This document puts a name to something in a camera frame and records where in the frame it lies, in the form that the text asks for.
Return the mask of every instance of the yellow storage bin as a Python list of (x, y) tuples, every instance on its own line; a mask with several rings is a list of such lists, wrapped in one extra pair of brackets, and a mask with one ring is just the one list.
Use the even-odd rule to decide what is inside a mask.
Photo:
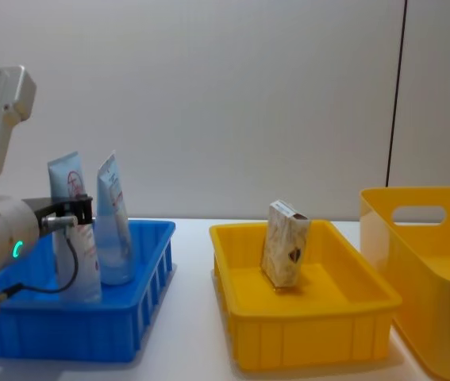
[(244, 370), (386, 357), (398, 294), (327, 221), (312, 221), (298, 285), (275, 291), (260, 270), (267, 224), (210, 229), (233, 358)]
[[(422, 363), (450, 379), (450, 187), (361, 194), (361, 251), (403, 298), (394, 321)], [(396, 225), (403, 206), (441, 206), (439, 225)]]

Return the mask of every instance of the green indicator light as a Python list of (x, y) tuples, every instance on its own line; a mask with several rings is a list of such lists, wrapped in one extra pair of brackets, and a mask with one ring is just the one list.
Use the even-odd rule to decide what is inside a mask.
[(23, 241), (18, 241), (13, 248), (13, 258), (18, 258), (20, 255), (20, 248), (24, 245)]

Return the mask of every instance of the bin handle hole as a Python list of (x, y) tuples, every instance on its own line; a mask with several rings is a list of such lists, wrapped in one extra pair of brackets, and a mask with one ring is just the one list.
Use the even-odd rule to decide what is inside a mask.
[(441, 206), (400, 206), (392, 213), (392, 221), (400, 225), (441, 225), (447, 212)]

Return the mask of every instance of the small box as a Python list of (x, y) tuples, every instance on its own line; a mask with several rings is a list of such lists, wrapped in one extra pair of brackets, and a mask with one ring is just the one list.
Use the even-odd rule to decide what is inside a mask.
[(269, 207), (261, 267), (274, 287), (297, 284), (310, 220), (281, 200)]

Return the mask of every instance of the blue plastic crate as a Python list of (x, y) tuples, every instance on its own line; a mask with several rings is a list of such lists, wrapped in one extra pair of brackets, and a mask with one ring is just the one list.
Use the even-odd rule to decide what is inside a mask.
[[(169, 221), (130, 221), (139, 250), (135, 279), (102, 285), (102, 302), (68, 303), (57, 294), (22, 291), (0, 305), (0, 357), (128, 362), (140, 349), (171, 266)], [(52, 237), (0, 272), (0, 290), (15, 283), (56, 287)]]

